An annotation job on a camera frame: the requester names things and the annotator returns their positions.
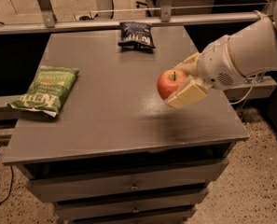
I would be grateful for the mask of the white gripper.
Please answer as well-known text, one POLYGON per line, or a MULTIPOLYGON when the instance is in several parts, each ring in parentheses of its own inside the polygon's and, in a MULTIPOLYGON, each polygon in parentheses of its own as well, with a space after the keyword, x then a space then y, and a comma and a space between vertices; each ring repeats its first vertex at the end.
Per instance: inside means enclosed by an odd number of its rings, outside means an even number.
POLYGON ((190 55, 174 69, 181 70, 188 76, 179 88, 164 100, 166 105, 175 109, 206 98, 212 85, 225 91, 245 81, 245 76, 231 59, 228 35, 210 43, 201 54, 195 52, 190 55))

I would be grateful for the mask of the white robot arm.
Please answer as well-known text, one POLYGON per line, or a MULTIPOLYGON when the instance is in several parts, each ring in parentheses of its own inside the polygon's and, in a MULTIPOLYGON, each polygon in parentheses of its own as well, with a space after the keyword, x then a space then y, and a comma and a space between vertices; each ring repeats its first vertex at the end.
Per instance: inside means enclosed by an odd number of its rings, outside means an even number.
POLYGON ((257 22, 218 38, 178 64, 187 78, 165 104, 178 109, 202 100, 212 88, 225 91, 251 76, 277 71, 277 0, 257 16, 257 22))

